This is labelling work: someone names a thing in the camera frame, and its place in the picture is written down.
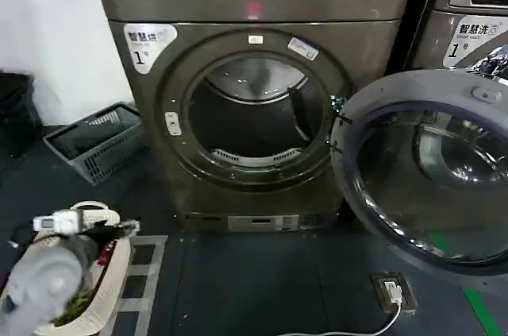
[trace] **door hinge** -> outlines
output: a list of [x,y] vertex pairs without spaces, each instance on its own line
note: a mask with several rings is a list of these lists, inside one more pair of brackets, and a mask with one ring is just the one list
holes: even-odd
[[[339,118],[339,125],[342,126],[342,124],[348,123],[351,124],[352,121],[349,118],[346,118],[342,113],[342,107],[347,102],[347,99],[344,96],[338,96],[338,95],[330,95],[330,104],[332,105],[333,113],[335,114],[336,118]],[[330,147],[330,149],[334,152],[342,153],[342,150],[337,147],[337,141],[331,140],[331,134],[332,134],[332,128],[330,128],[330,132],[328,137],[325,140],[325,143]]]
[[335,116],[346,124],[352,124],[352,120],[341,113],[342,107],[348,100],[344,96],[330,95],[330,103]]

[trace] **white power cable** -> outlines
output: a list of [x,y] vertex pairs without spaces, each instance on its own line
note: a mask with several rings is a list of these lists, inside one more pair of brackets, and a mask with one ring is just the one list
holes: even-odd
[[380,334],[383,334],[388,329],[390,329],[391,326],[394,325],[395,321],[400,316],[400,313],[402,311],[402,290],[400,286],[394,284],[394,289],[392,287],[389,287],[387,285],[388,294],[390,295],[391,302],[397,304],[397,312],[395,312],[395,315],[393,318],[391,318],[390,322],[380,330],[370,333],[370,334],[363,334],[363,333],[355,333],[355,332],[324,332],[322,334],[300,334],[300,333],[294,333],[294,334],[280,334],[279,336],[379,336]]

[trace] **open washer door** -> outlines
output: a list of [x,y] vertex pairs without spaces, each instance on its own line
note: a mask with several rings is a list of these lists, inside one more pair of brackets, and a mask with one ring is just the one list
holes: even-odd
[[508,86],[463,71],[382,78],[337,107],[337,181],[411,264],[508,292]]

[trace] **green stripe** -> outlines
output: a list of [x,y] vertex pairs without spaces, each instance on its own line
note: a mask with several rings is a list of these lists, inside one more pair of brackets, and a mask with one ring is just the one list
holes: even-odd
[[[448,243],[445,240],[445,237],[437,231],[431,231],[429,233],[430,239],[440,249],[446,251],[448,247]],[[476,290],[472,288],[462,288],[462,291],[468,298],[469,305],[473,309],[476,314],[476,318],[479,320],[483,329],[487,336],[502,336],[501,328],[499,328],[498,324],[494,320],[494,316],[489,312],[487,305],[483,301],[482,296]]]
[[489,312],[479,292],[467,287],[462,288],[462,291],[464,291],[466,298],[468,298],[469,304],[482,324],[487,336],[502,336],[501,329],[495,322],[494,316]]

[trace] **round door frame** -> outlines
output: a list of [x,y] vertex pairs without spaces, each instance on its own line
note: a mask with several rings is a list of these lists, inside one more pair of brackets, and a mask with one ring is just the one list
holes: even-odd
[[387,238],[392,249],[412,265],[456,284],[482,291],[508,292],[508,250],[489,260],[453,263],[410,244],[361,198],[356,168],[358,145],[368,123],[386,114],[414,108],[436,109],[465,120],[486,123],[508,143],[508,87],[463,71],[419,70],[389,75],[354,94],[333,125],[332,165],[349,205],[374,234]]
[[[263,43],[249,44],[249,36],[263,36]],[[242,191],[265,191],[294,186],[317,176],[329,165],[329,152],[325,139],[333,123],[333,111],[324,105],[321,127],[315,140],[298,159],[281,168],[265,173],[249,173],[246,168],[231,168],[231,164],[213,158],[198,142],[189,120],[189,101],[194,89],[205,76],[221,65],[246,56],[269,58],[289,64],[303,72],[309,80],[316,81],[318,89],[329,101],[330,95],[347,95],[351,89],[347,72],[325,51],[319,48],[315,59],[288,48],[294,36],[279,30],[241,29],[219,34],[195,45],[182,54],[167,69],[158,91],[153,108],[156,124],[164,133],[179,162],[189,172],[222,186]],[[175,137],[167,131],[164,113],[176,112],[182,134]]]

